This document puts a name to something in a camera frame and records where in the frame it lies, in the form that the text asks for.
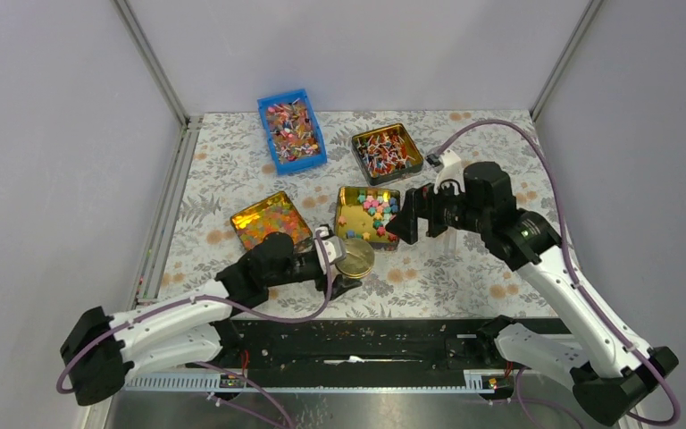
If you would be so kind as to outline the clear plastic scoop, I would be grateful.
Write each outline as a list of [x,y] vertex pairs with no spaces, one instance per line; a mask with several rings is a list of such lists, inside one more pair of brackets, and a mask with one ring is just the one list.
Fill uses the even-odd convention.
[[457,235],[455,228],[448,228],[444,233],[444,253],[452,257],[457,252]]

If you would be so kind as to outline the white round jar lid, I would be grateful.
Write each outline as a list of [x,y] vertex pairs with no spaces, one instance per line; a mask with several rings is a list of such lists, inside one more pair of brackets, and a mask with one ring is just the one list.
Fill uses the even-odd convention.
[[359,238],[345,239],[342,243],[345,255],[335,263],[336,268],[349,278],[364,278],[374,268],[375,254],[372,246]]

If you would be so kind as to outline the gold tin star candies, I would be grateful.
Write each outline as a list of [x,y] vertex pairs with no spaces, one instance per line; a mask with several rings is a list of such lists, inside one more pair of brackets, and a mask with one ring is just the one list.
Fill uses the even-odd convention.
[[336,203],[334,231],[342,239],[367,241],[374,250],[395,251],[399,238],[386,231],[400,212],[401,194],[395,189],[341,187]]

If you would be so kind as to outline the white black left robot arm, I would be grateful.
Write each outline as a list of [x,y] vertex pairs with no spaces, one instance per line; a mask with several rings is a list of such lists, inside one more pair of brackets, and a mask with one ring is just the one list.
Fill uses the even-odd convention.
[[[55,389],[90,406],[112,397],[141,374],[197,361],[233,366],[242,347],[226,328],[233,316],[250,314],[281,324],[313,320],[332,300],[360,285],[339,270],[351,249],[327,225],[315,230],[306,252],[297,252],[288,234],[273,232],[190,292],[110,315],[102,307],[90,308],[60,347],[64,368]],[[314,282],[323,294],[322,304],[311,315],[258,311],[271,288],[302,282]]]

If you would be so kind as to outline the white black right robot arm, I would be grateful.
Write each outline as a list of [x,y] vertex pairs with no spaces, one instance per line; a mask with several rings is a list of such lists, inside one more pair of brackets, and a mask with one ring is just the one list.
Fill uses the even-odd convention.
[[650,346],[614,315],[565,262],[562,239],[548,220],[517,206],[510,177],[498,164],[470,164],[463,180],[409,189],[387,232],[412,245],[423,219],[431,238],[450,229],[479,234],[492,256],[555,309],[577,342],[565,346],[499,316],[477,334],[480,362],[490,368],[506,361],[526,366],[570,390],[593,420],[616,424],[678,366],[678,357],[666,346]]

